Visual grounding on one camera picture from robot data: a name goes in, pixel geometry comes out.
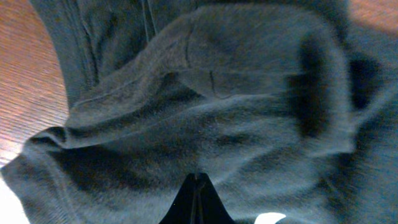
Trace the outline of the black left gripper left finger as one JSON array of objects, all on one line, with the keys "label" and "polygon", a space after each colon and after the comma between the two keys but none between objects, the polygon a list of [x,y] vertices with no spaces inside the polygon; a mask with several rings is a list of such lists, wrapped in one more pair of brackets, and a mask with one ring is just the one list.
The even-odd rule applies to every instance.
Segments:
[{"label": "black left gripper left finger", "polygon": [[197,179],[188,174],[159,224],[195,224],[197,212]]}]

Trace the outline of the dark green t-shirt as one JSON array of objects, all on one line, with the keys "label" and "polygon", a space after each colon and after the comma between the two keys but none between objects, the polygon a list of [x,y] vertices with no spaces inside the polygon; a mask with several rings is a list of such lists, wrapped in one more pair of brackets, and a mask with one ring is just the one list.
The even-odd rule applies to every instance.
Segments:
[{"label": "dark green t-shirt", "polygon": [[31,223],[397,222],[397,39],[346,1],[34,1],[68,98],[1,169]]}]

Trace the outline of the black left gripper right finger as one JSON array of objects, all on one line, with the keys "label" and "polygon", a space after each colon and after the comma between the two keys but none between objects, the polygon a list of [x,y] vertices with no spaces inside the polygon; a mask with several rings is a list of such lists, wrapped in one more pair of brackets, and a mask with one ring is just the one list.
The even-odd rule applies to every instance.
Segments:
[{"label": "black left gripper right finger", "polygon": [[196,223],[235,224],[205,173],[196,174]]}]

